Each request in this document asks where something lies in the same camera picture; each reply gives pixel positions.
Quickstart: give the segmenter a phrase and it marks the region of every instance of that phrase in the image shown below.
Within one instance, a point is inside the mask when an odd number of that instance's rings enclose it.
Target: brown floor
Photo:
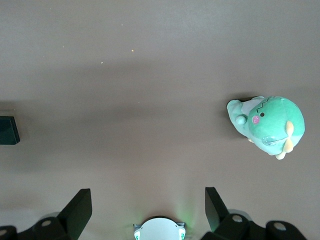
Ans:
[[[154,215],[210,230],[205,187],[259,225],[320,235],[320,2],[0,3],[0,226],[30,227],[91,188],[80,240],[132,240]],[[228,119],[231,99],[283,96],[306,133],[284,160]]]

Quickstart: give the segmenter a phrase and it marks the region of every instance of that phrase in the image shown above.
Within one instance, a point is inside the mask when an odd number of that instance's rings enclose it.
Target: green plush toy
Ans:
[[[281,160],[305,132],[304,117],[296,104],[281,96],[232,100],[227,111],[234,127],[250,142]]]

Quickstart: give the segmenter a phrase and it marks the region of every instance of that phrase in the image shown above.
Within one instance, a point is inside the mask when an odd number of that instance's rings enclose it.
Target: pink cheek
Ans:
[[[260,121],[260,118],[259,118],[258,116],[254,116],[254,117],[252,118],[253,124],[258,124],[259,121]]]

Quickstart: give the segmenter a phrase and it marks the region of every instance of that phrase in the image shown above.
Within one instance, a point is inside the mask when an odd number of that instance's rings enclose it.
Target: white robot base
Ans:
[[[134,224],[135,240],[184,240],[184,222],[174,222],[165,216],[156,216],[143,224]]]

